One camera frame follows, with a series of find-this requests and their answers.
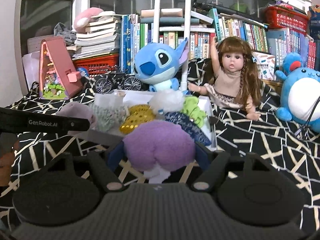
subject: gripper pad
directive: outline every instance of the gripper pad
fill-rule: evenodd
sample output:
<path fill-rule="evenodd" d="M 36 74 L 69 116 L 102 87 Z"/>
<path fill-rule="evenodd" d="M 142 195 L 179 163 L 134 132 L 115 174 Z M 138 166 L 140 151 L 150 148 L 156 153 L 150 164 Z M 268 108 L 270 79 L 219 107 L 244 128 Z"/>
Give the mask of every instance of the gripper pad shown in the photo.
<path fill-rule="evenodd" d="M 209 194 L 172 183 L 132 184 L 123 192 L 106 194 L 83 220 L 55 228 L 22 223 L 12 236 L 17 240 L 298 240 L 304 235 L 294 223 L 272 228 L 244 225 L 225 215 Z"/>

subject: gold sequin toy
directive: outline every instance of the gold sequin toy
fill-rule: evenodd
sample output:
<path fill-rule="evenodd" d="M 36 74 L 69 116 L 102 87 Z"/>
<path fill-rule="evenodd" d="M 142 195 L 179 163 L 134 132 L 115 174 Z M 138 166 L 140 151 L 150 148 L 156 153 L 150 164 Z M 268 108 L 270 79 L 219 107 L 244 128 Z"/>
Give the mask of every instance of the gold sequin toy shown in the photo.
<path fill-rule="evenodd" d="M 149 105 L 136 105 L 129 108 L 130 115 L 120 126 L 120 132 L 124 134 L 131 133 L 140 124 L 150 122 L 156 118 Z"/>

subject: pink plush toy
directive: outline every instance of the pink plush toy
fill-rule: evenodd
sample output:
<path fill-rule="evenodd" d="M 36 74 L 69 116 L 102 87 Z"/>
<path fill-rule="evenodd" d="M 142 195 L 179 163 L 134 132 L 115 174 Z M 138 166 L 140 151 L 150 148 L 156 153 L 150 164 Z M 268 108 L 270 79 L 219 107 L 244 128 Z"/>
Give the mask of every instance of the pink plush toy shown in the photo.
<path fill-rule="evenodd" d="M 76 30 L 77 33 L 86 33 L 85 32 L 85 26 L 90 23 L 93 22 L 94 19 L 91 18 L 92 16 L 97 16 L 99 13 L 103 12 L 102 9 L 100 8 L 96 8 L 96 7 L 92 7 L 89 8 L 87 10 L 84 10 L 82 13 L 80 13 L 74 23 L 73 23 L 73 27 Z"/>

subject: red plastic basket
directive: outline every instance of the red plastic basket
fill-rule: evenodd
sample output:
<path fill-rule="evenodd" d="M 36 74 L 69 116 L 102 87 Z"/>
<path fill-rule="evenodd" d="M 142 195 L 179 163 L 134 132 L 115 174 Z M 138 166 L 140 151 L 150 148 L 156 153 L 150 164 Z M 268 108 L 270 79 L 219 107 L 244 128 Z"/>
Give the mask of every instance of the red plastic basket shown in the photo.
<path fill-rule="evenodd" d="M 307 34 L 308 17 L 306 15 L 278 6 L 269 6 L 264 13 L 269 29 L 287 27 L 304 35 Z"/>
<path fill-rule="evenodd" d="M 76 68 L 85 68 L 90 76 L 101 75 L 117 69 L 119 54 L 78 59 L 73 61 L 73 64 Z"/>

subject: pink dollhouse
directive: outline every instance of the pink dollhouse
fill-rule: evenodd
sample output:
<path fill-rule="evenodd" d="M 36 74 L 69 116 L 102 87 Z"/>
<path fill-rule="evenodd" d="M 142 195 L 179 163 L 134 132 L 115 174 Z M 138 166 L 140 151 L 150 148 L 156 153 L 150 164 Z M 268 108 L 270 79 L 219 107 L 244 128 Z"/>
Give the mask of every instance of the pink dollhouse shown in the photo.
<path fill-rule="evenodd" d="M 43 99 L 69 99 L 83 87 L 64 40 L 42 40 L 40 46 L 39 89 Z"/>

